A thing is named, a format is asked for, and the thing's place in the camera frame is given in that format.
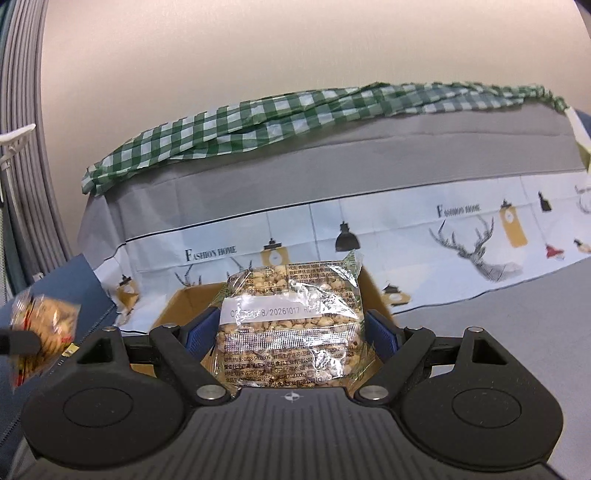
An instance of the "white label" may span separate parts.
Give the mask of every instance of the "white label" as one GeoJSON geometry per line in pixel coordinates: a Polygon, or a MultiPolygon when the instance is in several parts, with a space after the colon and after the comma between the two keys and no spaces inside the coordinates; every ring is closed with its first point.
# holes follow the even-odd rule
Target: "white label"
{"type": "Polygon", "coordinates": [[[268,296],[239,295],[224,299],[220,325],[320,317],[322,311],[321,302],[304,304],[295,292],[268,296]]]}

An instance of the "clear plastic bag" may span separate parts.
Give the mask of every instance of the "clear plastic bag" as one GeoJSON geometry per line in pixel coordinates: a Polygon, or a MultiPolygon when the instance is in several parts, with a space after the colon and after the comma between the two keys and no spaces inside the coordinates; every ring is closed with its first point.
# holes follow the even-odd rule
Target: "clear plastic bag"
{"type": "Polygon", "coordinates": [[[363,310],[354,252],[343,261],[243,271],[228,279],[217,377],[250,387],[351,387],[363,372],[363,310]]]}
{"type": "Polygon", "coordinates": [[[73,342],[80,307],[45,295],[32,297],[28,290],[12,304],[11,329],[35,332],[41,341],[38,354],[11,359],[12,388],[51,368],[73,342]]]}

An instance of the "blue gripper pad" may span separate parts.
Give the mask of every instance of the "blue gripper pad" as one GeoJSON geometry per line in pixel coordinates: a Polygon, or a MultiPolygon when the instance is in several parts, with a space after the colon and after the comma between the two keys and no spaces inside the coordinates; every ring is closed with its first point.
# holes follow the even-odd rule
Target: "blue gripper pad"
{"type": "Polygon", "coordinates": [[[400,348],[396,334],[384,326],[385,322],[389,320],[375,310],[365,312],[365,340],[373,345],[382,363],[386,363],[400,348]]]}
{"type": "Polygon", "coordinates": [[[220,310],[209,307],[201,315],[181,328],[179,340],[188,352],[201,361],[216,343],[220,310]]]}

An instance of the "metal screw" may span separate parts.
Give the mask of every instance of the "metal screw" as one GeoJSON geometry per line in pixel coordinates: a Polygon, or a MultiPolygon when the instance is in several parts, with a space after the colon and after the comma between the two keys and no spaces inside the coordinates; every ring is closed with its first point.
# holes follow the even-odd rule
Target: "metal screw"
{"type": "Polygon", "coordinates": [[[379,385],[367,385],[359,389],[359,395],[366,400],[383,400],[388,396],[388,390],[379,385]]]}
{"type": "Polygon", "coordinates": [[[204,400],[217,400],[226,394],[226,389],[221,385],[204,385],[197,389],[197,396],[204,400]]]}

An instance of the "checkered fabric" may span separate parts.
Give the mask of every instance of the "checkered fabric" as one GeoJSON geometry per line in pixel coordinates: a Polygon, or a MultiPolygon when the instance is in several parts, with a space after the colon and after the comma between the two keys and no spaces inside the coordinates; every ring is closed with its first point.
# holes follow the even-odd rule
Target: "checkered fabric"
{"type": "Polygon", "coordinates": [[[372,83],[241,102],[162,124],[128,140],[86,170],[82,192],[102,194],[160,164],[247,152],[324,125],[402,113],[491,110],[521,105],[526,99],[548,103],[560,113],[567,108],[562,97],[541,85],[464,82],[372,83]]]}

